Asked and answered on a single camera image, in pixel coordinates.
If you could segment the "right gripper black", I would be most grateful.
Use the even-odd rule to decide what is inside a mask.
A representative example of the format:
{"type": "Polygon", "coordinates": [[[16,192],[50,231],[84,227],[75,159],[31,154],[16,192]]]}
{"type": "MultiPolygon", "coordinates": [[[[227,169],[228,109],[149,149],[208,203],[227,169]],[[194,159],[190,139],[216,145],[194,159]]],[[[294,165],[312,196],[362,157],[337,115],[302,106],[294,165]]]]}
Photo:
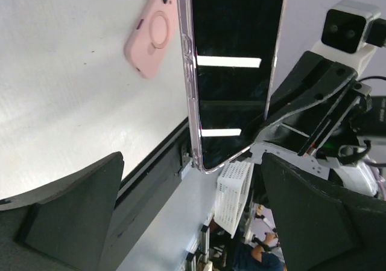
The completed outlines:
{"type": "Polygon", "coordinates": [[[385,96],[364,94],[355,69],[305,52],[271,96],[267,118],[241,132],[250,144],[316,150],[320,162],[363,161],[373,145],[385,145],[385,96]]]}

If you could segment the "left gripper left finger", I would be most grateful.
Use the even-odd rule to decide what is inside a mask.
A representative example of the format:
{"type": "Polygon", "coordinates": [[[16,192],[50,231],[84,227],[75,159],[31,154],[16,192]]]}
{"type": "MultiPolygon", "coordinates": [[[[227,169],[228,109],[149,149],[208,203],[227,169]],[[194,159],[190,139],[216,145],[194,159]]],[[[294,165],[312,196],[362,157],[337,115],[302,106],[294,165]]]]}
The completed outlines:
{"type": "Polygon", "coordinates": [[[123,169],[116,152],[1,199],[1,270],[98,270],[123,169]]]}

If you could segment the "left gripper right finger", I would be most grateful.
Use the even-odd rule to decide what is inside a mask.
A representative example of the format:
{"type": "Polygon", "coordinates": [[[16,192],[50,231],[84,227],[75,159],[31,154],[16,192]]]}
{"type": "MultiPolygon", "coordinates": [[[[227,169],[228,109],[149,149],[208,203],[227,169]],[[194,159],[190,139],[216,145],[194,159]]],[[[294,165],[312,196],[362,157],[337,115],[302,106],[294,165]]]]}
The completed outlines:
{"type": "Polygon", "coordinates": [[[288,270],[385,270],[385,202],[274,154],[261,164],[288,270]]]}

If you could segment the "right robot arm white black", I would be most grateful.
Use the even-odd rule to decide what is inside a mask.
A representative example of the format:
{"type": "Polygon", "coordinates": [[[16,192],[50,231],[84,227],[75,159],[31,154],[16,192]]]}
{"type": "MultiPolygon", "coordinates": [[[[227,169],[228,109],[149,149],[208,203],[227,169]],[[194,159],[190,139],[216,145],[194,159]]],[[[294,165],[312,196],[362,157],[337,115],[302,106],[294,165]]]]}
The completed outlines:
{"type": "Polygon", "coordinates": [[[306,51],[273,93],[268,116],[241,134],[318,162],[352,191],[384,194],[384,165],[369,152],[385,144],[385,97],[371,91],[357,70],[306,51]]]}

